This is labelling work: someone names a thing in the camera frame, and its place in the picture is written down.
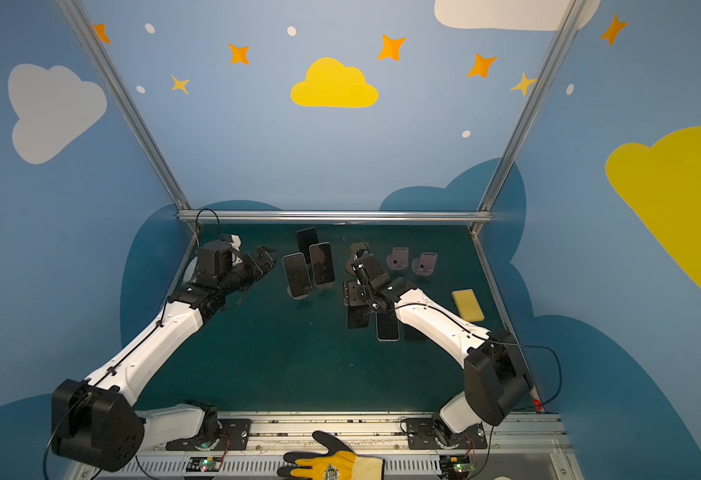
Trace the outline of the grey phone stand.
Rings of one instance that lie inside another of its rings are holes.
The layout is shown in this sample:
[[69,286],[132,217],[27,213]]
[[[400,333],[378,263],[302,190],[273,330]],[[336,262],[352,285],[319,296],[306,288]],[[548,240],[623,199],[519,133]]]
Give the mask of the grey phone stand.
[[435,266],[438,260],[438,254],[434,252],[422,252],[418,258],[412,261],[412,271],[421,277],[427,277],[434,274]]
[[386,265],[393,271],[406,270],[409,266],[409,249],[407,247],[394,247],[386,257]]

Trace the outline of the white-framed phone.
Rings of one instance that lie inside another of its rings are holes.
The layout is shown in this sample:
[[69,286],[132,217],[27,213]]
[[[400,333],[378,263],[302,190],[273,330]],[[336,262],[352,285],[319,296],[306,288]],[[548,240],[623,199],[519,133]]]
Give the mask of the white-framed phone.
[[376,312],[376,338],[380,342],[396,342],[400,338],[398,320],[392,312]]

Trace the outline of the round wooden phone stand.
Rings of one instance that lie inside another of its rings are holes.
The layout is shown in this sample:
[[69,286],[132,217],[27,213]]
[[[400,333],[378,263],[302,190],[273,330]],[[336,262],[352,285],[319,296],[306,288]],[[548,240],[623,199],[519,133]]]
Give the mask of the round wooden phone stand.
[[355,242],[350,245],[350,258],[346,260],[346,271],[348,274],[355,275],[354,265],[356,261],[368,253],[369,246],[367,242]]

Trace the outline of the silver phone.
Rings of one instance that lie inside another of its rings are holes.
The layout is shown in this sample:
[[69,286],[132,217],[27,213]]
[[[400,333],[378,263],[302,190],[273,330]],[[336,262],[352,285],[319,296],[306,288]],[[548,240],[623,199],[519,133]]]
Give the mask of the silver phone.
[[295,300],[302,300],[312,293],[312,280],[308,274],[308,264],[302,252],[282,257],[282,266],[288,282],[288,294]]

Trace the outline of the pink phone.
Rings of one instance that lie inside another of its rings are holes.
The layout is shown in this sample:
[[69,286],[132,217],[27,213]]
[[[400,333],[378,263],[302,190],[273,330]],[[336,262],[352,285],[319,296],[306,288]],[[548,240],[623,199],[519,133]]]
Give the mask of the pink phone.
[[310,246],[310,264],[317,288],[328,288],[336,281],[332,246],[328,242]]

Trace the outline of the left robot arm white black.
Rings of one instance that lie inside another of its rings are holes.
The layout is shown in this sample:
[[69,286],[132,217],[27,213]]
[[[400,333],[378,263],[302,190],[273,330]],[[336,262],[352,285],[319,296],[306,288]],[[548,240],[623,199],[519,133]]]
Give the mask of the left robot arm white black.
[[202,245],[190,279],[166,297],[142,332],[83,380],[66,380],[54,390],[44,452],[116,472],[154,446],[216,446],[222,428],[210,404],[188,401],[148,411],[134,406],[170,356],[226,307],[228,296],[250,289],[274,266],[276,250],[260,246],[243,254],[236,235]]

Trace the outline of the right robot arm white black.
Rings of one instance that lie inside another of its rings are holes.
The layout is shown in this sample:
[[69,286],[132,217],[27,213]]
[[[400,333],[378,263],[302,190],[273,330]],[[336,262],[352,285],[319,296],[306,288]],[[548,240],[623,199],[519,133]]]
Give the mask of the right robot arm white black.
[[530,394],[531,375],[512,333],[490,331],[447,311],[409,280],[390,276],[372,254],[350,266],[356,286],[348,291],[349,302],[413,328],[462,368],[463,391],[435,414],[441,430],[458,434],[478,423],[498,426]]

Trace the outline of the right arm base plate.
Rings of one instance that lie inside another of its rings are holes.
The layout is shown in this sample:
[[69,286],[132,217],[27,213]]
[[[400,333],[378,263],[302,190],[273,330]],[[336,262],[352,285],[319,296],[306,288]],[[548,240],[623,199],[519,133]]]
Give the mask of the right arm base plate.
[[399,427],[410,450],[484,450],[488,446],[482,423],[472,425],[462,433],[448,433],[432,418],[408,417],[400,421]]

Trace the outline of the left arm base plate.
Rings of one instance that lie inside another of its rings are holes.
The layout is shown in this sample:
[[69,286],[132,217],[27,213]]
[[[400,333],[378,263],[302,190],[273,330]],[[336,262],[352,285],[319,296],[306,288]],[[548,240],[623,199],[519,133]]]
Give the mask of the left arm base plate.
[[248,448],[252,420],[246,418],[218,419],[218,437],[203,442],[202,438],[178,439],[166,443],[166,451],[224,452],[244,451]]

